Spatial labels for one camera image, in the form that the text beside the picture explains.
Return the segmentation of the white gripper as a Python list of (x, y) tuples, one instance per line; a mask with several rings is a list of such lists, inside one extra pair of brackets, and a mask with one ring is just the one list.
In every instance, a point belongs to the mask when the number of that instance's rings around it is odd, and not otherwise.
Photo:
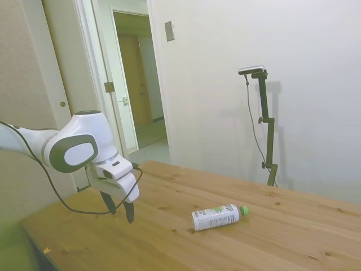
[[(105, 161), (97, 163), (89, 163), (89, 183), (90, 185), (101, 191), (100, 194), (106, 204), (109, 213), (114, 215), (117, 207), (111, 196), (124, 198), (130, 191), (133, 184), (132, 163), (117, 154)], [(126, 218), (128, 223), (133, 223), (135, 219), (134, 203), (124, 202)]]

